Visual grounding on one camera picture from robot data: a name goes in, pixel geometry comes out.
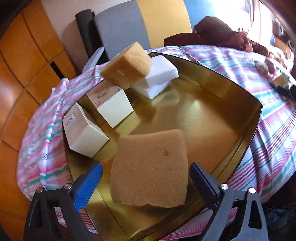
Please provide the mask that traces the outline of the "cream tea box with barcode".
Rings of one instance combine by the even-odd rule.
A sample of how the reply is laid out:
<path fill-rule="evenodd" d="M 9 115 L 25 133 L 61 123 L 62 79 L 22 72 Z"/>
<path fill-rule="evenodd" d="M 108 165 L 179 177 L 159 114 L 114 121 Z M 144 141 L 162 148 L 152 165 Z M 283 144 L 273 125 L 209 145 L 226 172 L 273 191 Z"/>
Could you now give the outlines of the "cream tea box with barcode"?
<path fill-rule="evenodd" d="M 70 149 L 84 156 L 94 157 L 109 141 L 92 116 L 77 102 L 63 116 L 62 123 Z"/>

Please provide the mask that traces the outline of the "brown sponge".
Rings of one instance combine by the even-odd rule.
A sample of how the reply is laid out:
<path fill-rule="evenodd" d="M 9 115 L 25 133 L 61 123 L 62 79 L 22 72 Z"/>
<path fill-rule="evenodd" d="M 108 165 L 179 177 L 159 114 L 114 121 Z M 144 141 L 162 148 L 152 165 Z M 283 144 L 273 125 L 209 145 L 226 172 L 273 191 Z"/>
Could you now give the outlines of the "brown sponge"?
<path fill-rule="evenodd" d="M 115 203 L 174 208 L 185 204 L 186 140 L 181 130 L 121 136 L 110 173 Z"/>

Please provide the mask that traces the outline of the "cream tea box with print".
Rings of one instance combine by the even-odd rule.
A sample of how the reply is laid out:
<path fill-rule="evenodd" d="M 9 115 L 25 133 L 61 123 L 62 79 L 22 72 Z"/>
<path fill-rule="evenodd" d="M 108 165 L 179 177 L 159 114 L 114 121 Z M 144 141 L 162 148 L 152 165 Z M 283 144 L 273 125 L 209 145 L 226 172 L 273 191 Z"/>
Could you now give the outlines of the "cream tea box with print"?
<path fill-rule="evenodd" d="M 112 128 L 134 111 L 125 91 L 105 80 L 87 92 L 86 95 Z"/>

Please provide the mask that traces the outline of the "yellow sponge block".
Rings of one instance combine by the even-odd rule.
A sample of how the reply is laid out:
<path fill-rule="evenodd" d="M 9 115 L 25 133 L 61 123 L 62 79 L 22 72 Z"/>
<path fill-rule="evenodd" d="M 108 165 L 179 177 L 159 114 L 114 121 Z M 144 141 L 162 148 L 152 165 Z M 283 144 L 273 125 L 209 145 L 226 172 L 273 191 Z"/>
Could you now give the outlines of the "yellow sponge block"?
<path fill-rule="evenodd" d="M 148 76 L 151 68 L 151 57 L 139 42 L 134 42 L 113 57 L 100 71 L 100 75 L 111 84 L 128 89 Z"/>

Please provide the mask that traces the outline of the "white foam block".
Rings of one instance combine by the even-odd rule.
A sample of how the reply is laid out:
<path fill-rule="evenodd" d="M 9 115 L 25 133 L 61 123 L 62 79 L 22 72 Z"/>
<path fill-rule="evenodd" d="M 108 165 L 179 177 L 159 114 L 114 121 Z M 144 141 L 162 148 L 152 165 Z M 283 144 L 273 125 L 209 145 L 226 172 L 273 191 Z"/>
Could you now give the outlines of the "white foam block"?
<path fill-rule="evenodd" d="M 154 56 L 151 60 L 150 73 L 131 86 L 133 90 L 150 100 L 164 91 L 173 79 L 179 77 L 177 67 L 163 55 Z"/>

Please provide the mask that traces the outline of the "cream sock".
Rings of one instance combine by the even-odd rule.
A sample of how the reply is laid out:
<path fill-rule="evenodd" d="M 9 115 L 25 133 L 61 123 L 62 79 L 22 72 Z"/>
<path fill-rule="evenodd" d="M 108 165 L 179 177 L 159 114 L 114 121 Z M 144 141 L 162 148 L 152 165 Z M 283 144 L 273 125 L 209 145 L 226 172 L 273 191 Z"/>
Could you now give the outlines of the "cream sock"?
<path fill-rule="evenodd" d="M 269 73 L 269 68 L 267 64 L 254 60 L 254 64 L 258 72 L 262 75 L 267 75 Z"/>

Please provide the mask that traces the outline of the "pink striped cloth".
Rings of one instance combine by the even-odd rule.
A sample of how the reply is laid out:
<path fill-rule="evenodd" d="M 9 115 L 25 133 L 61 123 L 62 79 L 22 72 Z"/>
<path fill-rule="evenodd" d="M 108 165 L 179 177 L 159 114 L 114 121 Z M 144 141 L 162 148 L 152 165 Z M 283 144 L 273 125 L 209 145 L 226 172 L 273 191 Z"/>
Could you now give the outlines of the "pink striped cloth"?
<path fill-rule="evenodd" d="M 231 188 L 255 187 L 262 202 L 272 197 L 295 173 L 295 102 L 283 99 L 261 76 L 254 60 L 263 56 L 230 48 L 191 45 L 156 48 L 210 68 L 237 83 L 262 104 L 260 122 L 242 162 L 229 180 Z M 16 179 L 32 199 L 38 187 L 61 188 L 71 181 L 62 144 L 62 116 L 88 90 L 101 82 L 97 65 L 53 88 L 35 111 L 22 140 Z"/>

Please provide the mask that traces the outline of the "gold metal tin tray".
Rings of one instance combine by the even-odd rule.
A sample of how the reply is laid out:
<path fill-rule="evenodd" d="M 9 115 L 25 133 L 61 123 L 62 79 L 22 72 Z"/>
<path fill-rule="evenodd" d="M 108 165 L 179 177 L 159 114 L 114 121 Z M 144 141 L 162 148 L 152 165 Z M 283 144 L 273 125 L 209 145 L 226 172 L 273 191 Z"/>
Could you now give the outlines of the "gold metal tin tray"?
<path fill-rule="evenodd" d="M 114 203 L 109 177 L 119 136 L 182 130 L 189 163 L 199 162 L 207 173 L 224 183 L 240 164 L 256 132 L 262 106 L 248 91 L 202 65 L 171 55 L 168 60 L 177 67 L 179 77 L 152 100 L 127 89 L 133 113 L 114 128 L 87 96 L 78 99 L 109 137 L 93 158 L 65 147 L 73 179 L 95 162 L 103 166 L 102 179 L 86 206 L 86 213 L 104 240 L 160 240 L 204 208 L 192 181 L 188 183 L 185 204 L 175 208 Z"/>

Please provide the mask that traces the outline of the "wooden wardrobe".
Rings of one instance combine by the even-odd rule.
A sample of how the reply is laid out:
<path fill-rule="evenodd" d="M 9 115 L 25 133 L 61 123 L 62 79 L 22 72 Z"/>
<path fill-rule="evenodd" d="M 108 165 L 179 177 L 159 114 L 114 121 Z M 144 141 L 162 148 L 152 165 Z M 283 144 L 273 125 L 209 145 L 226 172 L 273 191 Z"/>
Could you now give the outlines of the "wooden wardrobe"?
<path fill-rule="evenodd" d="M 77 75 L 40 1 L 13 17 L 1 36 L 1 240 L 21 240 L 29 200 L 16 181 L 27 125 L 61 78 Z"/>

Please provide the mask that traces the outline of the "dark brown blanket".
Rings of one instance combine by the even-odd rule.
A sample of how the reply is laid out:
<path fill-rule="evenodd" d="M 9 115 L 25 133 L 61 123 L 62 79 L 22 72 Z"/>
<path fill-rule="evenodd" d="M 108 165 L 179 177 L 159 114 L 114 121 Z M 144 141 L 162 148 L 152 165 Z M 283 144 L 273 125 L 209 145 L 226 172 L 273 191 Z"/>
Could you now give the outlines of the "dark brown blanket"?
<path fill-rule="evenodd" d="M 232 30 L 229 25 L 213 16 L 206 16 L 193 28 L 192 33 L 180 33 L 164 39 L 164 46 L 208 45 L 255 52 L 269 57 L 269 51 L 250 40 L 246 32 Z"/>

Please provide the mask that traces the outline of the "grey yellow blue chair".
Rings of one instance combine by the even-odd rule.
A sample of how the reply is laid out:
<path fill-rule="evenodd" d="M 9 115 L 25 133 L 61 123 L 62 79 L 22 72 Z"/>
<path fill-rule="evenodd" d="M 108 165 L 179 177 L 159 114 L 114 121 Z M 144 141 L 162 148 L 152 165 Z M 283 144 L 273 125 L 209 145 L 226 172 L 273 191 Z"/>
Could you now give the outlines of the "grey yellow blue chair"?
<path fill-rule="evenodd" d="M 212 1 L 125 1 L 92 14 L 93 46 L 103 51 L 96 60 L 104 63 L 134 42 L 144 49 L 163 47 L 165 38 L 192 32 L 218 10 Z"/>

